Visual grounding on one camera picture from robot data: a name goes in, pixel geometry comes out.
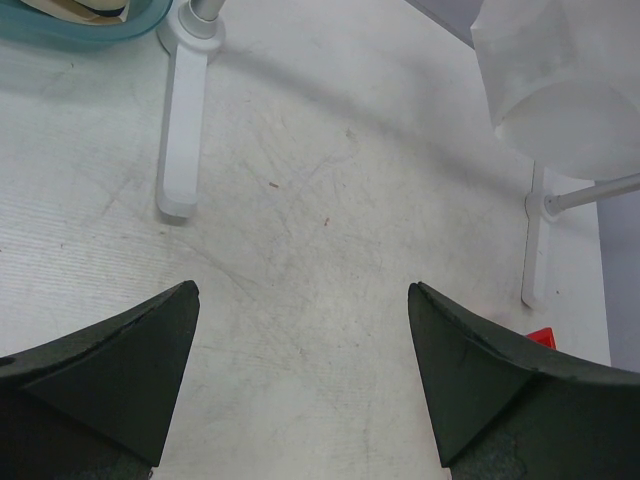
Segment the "white underwear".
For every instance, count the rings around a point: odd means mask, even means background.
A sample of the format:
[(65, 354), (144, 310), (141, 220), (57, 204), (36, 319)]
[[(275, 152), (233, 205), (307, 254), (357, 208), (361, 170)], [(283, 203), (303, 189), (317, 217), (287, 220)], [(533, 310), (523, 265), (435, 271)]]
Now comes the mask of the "white underwear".
[(486, 1), (471, 33), (500, 140), (572, 178), (638, 173), (638, 1)]

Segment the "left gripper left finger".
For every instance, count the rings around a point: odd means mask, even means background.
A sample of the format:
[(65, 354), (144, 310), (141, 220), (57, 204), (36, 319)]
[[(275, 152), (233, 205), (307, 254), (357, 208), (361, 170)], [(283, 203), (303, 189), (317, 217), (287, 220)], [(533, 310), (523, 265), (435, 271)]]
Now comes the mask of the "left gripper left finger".
[(192, 280), (1, 359), (4, 479), (148, 479), (199, 315)]

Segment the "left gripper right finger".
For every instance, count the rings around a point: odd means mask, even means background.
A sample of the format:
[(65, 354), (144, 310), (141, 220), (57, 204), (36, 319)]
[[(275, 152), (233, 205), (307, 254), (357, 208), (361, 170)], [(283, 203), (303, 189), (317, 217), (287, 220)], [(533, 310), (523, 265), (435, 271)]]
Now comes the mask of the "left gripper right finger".
[(423, 283), (408, 315), (441, 465), (455, 479), (635, 479), (639, 376), (486, 320)]

